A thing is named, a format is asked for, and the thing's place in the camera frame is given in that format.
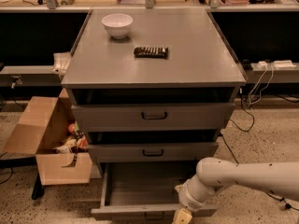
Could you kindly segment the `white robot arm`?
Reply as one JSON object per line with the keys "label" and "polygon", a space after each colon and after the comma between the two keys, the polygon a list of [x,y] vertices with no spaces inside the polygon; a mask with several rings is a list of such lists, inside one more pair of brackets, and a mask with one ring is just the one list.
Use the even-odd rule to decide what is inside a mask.
{"label": "white robot arm", "polygon": [[299,201],[299,163],[232,163],[213,157],[196,165],[195,175],[176,186],[180,207],[172,224],[189,224],[205,202],[233,185]]}

